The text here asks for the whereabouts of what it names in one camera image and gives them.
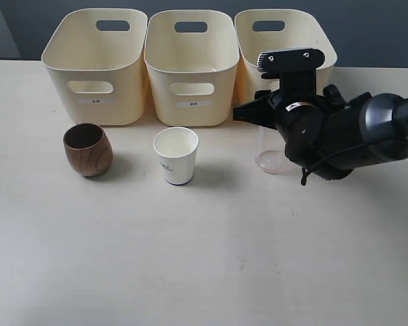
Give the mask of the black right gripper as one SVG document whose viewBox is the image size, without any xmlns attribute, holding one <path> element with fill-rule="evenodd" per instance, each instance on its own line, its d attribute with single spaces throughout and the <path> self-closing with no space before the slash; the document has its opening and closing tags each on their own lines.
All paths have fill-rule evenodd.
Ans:
<svg viewBox="0 0 408 326">
<path fill-rule="evenodd" d="M 304 160 L 315 150 L 326 114 L 317 98 L 302 92 L 257 91 L 254 100 L 233 109 L 233 120 L 278 131 L 290 160 Z"/>
</svg>

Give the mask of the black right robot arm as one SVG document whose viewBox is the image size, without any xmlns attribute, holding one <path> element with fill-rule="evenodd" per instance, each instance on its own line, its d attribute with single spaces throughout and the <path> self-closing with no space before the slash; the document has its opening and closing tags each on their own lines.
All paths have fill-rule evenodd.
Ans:
<svg viewBox="0 0 408 326">
<path fill-rule="evenodd" d="M 235 121 L 276 130 L 284 154 L 310 175 L 339 180 L 353 170 L 408 158 L 408 98 L 365 92 L 346 101 L 334 85 L 308 90 L 258 91 L 235 107 Z"/>
</svg>

